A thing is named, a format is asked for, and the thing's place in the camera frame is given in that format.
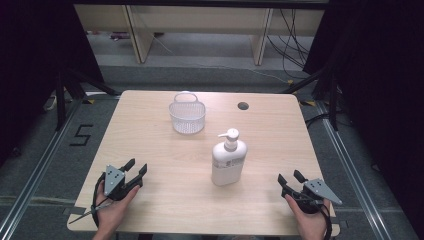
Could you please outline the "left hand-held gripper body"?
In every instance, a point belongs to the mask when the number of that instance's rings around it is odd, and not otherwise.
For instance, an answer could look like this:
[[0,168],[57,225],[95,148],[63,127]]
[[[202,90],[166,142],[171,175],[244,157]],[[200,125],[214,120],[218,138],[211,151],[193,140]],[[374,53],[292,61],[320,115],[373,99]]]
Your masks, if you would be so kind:
[[123,166],[115,168],[112,165],[106,167],[104,180],[104,195],[114,201],[120,201],[127,196],[133,188],[132,182],[125,182],[126,171],[131,167]]

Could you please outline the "black curtain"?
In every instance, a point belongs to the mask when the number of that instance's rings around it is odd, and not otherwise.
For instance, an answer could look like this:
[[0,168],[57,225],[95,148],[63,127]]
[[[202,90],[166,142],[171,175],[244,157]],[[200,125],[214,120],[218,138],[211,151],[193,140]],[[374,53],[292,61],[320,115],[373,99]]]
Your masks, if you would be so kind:
[[[304,71],[324,66],[362,0],[329,0]],[[424,0],[364,0],[338,74],[365,145],[424,240]]]
[[0,0],[0,166],[56,87],[61,68],[101,82],[71,0]]

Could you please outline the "black metal stand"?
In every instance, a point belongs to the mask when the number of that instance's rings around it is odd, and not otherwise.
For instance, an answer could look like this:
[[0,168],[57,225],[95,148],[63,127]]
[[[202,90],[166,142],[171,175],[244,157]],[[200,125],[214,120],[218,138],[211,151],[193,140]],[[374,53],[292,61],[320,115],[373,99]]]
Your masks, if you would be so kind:
[[292,85],[288,89],[282,90],[281,94],[292,94],[311,84],[313,81],[317,81],[312,93],[315,100],[323,99],[325,94],[329,94],[329,121],[333,129],[337,131],[337,78],[331,68],[324,67],[321,70],[318,70],[316,73],[313,73],[299,83]]
[[89,85],[105,92],[111,96],[120,96],[121,92],[108,87],[104,82],[90,78],[86,74],[72,68],[62,69],[56,80],[56,100],[57,100],[57,126],[60,130],[66,122],[65,112],[65,91],[68,91],[73,99],[82,100],[86,97],[81,83],[86,82]]

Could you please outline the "beige wooden desk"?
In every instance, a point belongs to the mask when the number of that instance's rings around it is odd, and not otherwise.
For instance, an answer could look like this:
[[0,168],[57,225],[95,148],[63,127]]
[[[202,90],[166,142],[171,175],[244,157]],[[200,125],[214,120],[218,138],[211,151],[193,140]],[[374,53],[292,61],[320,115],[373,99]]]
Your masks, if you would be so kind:
[[86,31],[127,32],[136,60],[147,60],[155,33],[248,35],[256,65],[260,65],[269,35],[314,36],[322,10],[130,5],[74,6]]

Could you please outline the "white pump bottle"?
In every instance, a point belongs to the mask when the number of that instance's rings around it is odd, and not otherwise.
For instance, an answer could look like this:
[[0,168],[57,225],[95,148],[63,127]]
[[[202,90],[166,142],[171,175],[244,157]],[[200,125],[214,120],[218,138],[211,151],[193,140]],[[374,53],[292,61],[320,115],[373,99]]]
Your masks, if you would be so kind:
[[225,137],[225,141],[213,147],[211,179],[217,186],[233,184],[241,178],[248,148],[239,136],[237,129],[230,128],[220,134],[220,137]]

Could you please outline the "aluminium floor rail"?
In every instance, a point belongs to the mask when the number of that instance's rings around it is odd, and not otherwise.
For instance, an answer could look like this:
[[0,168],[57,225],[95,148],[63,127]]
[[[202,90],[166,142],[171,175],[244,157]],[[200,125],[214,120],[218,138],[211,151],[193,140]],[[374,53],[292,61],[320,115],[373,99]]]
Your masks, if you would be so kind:
[[82,104],[81,100],[74,100],[67,111],[67,119],[64,121],[62,126],[55,131],[51,138],[46,150],[43,152],[40,160],[32,171],[29,179],[27,180],[23,190],[16,197],[13,205],[6,216],[6,218],[0,224],[0,240],[10,240],[19,222],[21,221],[32,196],[38,189],[40,182],[42,181],[48,167],[50,166],[53,156],[57,152],[61,142],[66,135],[69,125],[73,120],[77,110]]
[[381,214],[379,213],[376,204],[372,200],[362,178],[359,175],[340,134],[334,129],[329,120],[324,120],[324,127],[330,137],[330,140],[337,152],[341,164],[347,174],[349,182],[358,198],[358,201],[364,211],[364,214],[374,232],[377,240],[392,240],[391,234],[387,229]]

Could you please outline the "black tape floor numeral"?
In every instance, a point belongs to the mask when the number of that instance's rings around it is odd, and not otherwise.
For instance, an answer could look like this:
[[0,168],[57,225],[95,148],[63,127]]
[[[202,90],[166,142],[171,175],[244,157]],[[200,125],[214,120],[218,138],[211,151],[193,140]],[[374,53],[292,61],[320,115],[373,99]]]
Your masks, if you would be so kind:
[[91,135],[89,133],[85,133],[86,129],[90,129],[93,127],[93,124],[80,124],[77,131],[74,134],[74,137],[78,139],[77,142],[71,142],[70,146],[80,147],[86,146]]

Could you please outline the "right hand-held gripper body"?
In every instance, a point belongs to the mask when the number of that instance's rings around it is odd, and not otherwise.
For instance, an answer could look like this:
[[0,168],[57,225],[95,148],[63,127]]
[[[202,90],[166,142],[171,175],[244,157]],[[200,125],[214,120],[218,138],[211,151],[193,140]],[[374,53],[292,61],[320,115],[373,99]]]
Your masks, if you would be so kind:
[[307,214],[317,213],[327,199],[337,205],[342,205],[342,200],[321,179],[308,180],[300,192],[294,192],[293,198],[299,208]]

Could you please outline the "person's right hand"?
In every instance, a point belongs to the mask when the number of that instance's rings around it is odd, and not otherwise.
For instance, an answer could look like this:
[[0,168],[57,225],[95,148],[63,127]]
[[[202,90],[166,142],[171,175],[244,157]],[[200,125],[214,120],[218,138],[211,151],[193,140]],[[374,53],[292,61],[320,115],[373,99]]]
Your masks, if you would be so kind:
[[297,202],[290,195],[286,195],[284,198],[296,218],[300,236],[312,235],[325,237],[327,224],[321,213],[306,214],[299,208]]

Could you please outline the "person's left hand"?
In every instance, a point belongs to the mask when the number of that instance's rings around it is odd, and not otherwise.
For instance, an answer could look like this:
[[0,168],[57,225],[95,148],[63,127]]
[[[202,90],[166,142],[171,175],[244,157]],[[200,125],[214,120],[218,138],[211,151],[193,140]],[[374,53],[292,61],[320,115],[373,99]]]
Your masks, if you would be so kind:
[[97,232],[115,233],[125,217],[128,206],[137,195],[139,189],[140,187],[136,185],[124,199],[113,202],[110,206],[101,209],[97,213],[99,222]]

